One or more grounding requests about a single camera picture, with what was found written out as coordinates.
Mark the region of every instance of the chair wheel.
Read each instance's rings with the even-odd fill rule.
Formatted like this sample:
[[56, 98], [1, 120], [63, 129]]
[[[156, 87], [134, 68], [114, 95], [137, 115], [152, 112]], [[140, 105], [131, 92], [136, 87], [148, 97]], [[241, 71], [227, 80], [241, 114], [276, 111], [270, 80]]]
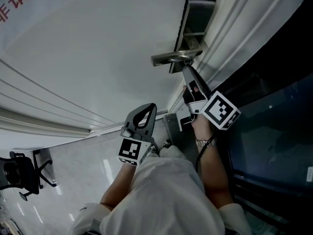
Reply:
[[20, 192], [20, 196], [21, 196], [21, 198], [22, 198], [24, 201], [28, 201], [28, 200], [27, 200], [27, 197], [26, 197], [23, 193]]

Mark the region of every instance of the sleeve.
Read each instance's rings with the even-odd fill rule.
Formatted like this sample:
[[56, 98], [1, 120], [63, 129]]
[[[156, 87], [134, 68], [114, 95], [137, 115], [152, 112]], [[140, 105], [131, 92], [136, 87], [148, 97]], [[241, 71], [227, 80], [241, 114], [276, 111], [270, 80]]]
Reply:
[[99, 226], [102, 219], [108, 216], [111, 211], [103, 205], [92, 203], [85, 204], [79, 211], [79, 214], [70, 228], [68, 235], [83, 235], [86, 232], [94, 232], [94, 234], [101, 234]]
[[239, 204], [225, 205], [219, 208], [219, 212], [227, 229], [240, 235], [252, 235], [244, 209]]

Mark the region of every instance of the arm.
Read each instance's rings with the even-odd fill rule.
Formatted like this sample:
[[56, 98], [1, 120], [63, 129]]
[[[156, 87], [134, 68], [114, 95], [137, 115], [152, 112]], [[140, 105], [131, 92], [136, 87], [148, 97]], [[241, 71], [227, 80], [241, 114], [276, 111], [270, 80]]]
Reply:
[[136, 166], [123, 164], [113, 183], [104, 193], [100, 204], [112, 211], [128, 194]]
[[[197, 116], [197, 119], [192, 122], [192, 127], [198, 140], [209, 140], [213, 135], [210, 121], [203, 115]], [[200, 162], [205, 195], [216, 208], [233, 203], [228, 189], [227, 174], [217, 147], [207, 147]]]

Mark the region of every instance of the black cable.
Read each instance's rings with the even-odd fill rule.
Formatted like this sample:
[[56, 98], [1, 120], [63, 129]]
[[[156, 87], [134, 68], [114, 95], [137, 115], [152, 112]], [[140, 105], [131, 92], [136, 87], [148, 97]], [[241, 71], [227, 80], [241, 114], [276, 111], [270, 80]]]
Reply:
[[205, 143], [205, 145], [203, 146], [203, 148], [201, 149], [201, 152], [199, 153], [197, 160], [196, 160], [196, 164], [195, 164], [195, 170], [196, 172], [198, 172], [198, 163], [205, 151], [205, 149], [207, 148], [207, 146], [212, 142], [212, 140], [215, 138], [216, 132], [213, 133], [212, 137]]

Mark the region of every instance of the watch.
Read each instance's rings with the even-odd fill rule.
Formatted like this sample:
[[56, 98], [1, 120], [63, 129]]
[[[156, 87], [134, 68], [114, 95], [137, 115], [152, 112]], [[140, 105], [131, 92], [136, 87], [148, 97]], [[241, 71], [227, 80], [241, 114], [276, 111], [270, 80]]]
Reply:
[[[196, 139], [196, 145], [197, 147], [204, 147], [206, 142], [208, 142], [208, 140], [198, 140]], [[216, 138], [214, 138], [207, 147], [210, 147], [210, 146], [215, 146], [216, 145]]]

